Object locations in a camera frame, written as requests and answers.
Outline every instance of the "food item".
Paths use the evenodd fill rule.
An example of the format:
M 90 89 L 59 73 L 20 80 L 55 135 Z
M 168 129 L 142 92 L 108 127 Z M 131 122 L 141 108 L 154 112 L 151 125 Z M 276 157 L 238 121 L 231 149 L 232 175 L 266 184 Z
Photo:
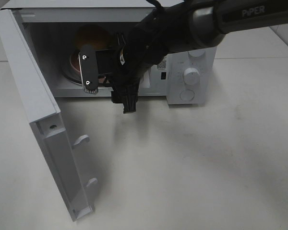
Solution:
M 102 27 L 94 24 L 79 28 L 75 36 L 75 46 L 80 50 L 82 46 L 90 44 L 95 50 L 106 49 L 112 40 L 112 36 Z

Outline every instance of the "black cable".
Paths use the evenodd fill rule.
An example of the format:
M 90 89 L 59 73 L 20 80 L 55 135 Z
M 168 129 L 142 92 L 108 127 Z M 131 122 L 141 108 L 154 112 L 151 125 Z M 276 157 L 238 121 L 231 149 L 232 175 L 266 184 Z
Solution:
M 153 4 L 159 12 L 164 11 L 163 6 L 161 6 L 160 2 L 158 2 L 157 0 L 146 0 L 146 1 L 149 2 L 150 4 Z
M 181 11 L 179 14 L 175 15 L 175 17 L 171 18 L 171 20 L 168 22 L 168 24 L 166 26 L 164 26 L 162 29 L 160 29 L 158 31 L 158 33 L 155 35 L 155 37 L 152 39 L 152 41 L 148 44 L 148 47 L 151 46 L 151 44 L 153 44 L 160 36 L 161 34 L 171 25 L 173 24 L 178 18 L 180 18 L 181 16 L 187 14 L 188 12 L 192 11 L 192 10 L 196 10 L 196 9 L 200 9 L 200 8 L 204 8 L 204 7 L 209 7 L 210 6 L 210 2 L 201 2 L 198 4 L 195 4 L 194 6 L 191 6 L 190 8 L 187 8 L 184 11 Z M 142 56 L 139 58 L 139 61 L 137 62 L 137 64 L 135 65 L 135 67 L 130 70 L 130 73 L 134 73 L 135 69 L 137 69 L 141 62 L 143 61 L 145 55 L 147 54 L 147 50 L 145 50 L 145 52 L 142 54 Z

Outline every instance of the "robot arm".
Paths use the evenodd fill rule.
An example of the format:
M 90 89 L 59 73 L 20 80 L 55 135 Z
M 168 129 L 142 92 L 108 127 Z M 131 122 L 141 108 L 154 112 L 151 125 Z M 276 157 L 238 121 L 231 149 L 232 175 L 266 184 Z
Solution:
M 147 1 L 156 9 L 114 51 L 108 71 L 112 101 L 124 113 L 135 112 L 141 76 L 165 55 L 217 46 L 230 32 L 288 23 L 288 0 L 185 0 L 168 8 Z

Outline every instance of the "label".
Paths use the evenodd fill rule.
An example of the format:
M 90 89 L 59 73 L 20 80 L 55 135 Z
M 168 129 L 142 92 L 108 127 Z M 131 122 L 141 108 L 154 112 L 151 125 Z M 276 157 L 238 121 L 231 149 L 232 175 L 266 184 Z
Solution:
M 229 23 L 238 20 L 284 12 L 287 10 L 288 0 L 262 0 L 255 5 L 250 5 L 249 7 L 240 8 L 239 10 L 224 14 L 223 21 L 225 23 Z
M 165 56 L 163 60 L 157 65 L 157 70 L 166 70 L 168 57 Z

